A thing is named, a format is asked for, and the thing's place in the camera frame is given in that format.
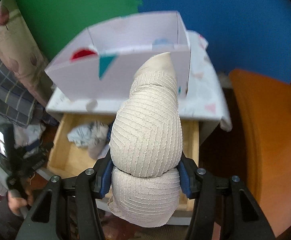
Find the wooden drawer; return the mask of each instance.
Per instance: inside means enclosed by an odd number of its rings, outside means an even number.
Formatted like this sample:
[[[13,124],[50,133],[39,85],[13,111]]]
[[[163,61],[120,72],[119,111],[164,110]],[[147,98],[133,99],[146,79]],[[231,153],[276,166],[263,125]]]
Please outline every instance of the wooden drawer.
[[[76,126],[98,120],[111,123],[114,115],[86,115],[64,114],[54,139],[47,168],[63,179],[79,175],[87,168],[92,168],[96,162],[89,157],[86,149],[80,149],[68,141],[67,134]],[[198,165],[199,162],[199,124],[192,120],[181,120],[183,133],[183,152],[192,158]],[[194,200],[188,200],[180,191],[179,207],[177,210],[190,211],[193,209]]]

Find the person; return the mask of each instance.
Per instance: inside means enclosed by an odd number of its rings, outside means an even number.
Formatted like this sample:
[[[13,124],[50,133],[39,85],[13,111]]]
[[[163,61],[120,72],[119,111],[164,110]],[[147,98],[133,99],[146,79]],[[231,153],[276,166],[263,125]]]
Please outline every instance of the person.
[[[26,189],[28,199],[13,197],[10,191],[7,192],[0,202],[0,240],[14,240],[22,225],[23,216],[20,208],[26,205],[33,205],[33,195],[30,189]]]

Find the cream textured fabric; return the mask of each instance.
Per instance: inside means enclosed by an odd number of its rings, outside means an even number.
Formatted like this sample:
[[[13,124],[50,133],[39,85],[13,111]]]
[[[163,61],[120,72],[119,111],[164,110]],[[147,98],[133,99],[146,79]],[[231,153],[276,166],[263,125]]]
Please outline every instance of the cream textured fabric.
[[[111,212],[142,227],[165,225],[179,204],[180,179],[176,168],[160,177],[134,177],[114,167]]]
[[[182,153],[177,82],[169,52],[135,74],[129,99],[117,112],[110,140],[111,212],[143,227],[164,225],[179,203],[175,167]]]

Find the curtain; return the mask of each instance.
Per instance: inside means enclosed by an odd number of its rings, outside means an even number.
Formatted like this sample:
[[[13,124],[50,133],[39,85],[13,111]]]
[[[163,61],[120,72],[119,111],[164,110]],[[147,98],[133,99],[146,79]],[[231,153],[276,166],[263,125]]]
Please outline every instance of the curtain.
[[[42,105],[52,95],[52,81],[44,72],[47,59],[39,50],[15,0],[0,2],[0,59]]]

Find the white box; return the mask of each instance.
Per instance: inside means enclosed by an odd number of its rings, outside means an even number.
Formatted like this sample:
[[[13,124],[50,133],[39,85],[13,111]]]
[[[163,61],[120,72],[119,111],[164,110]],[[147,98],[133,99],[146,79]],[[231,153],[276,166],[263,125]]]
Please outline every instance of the white box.
[[[95,56],[70,60],[78,49]],[[186,97],[191,47],[178,12],[117,17],[85,28],[46,68],[47,75],[71,101],[128,98],[135,72],[150,57],[171,52],[179,96]]]

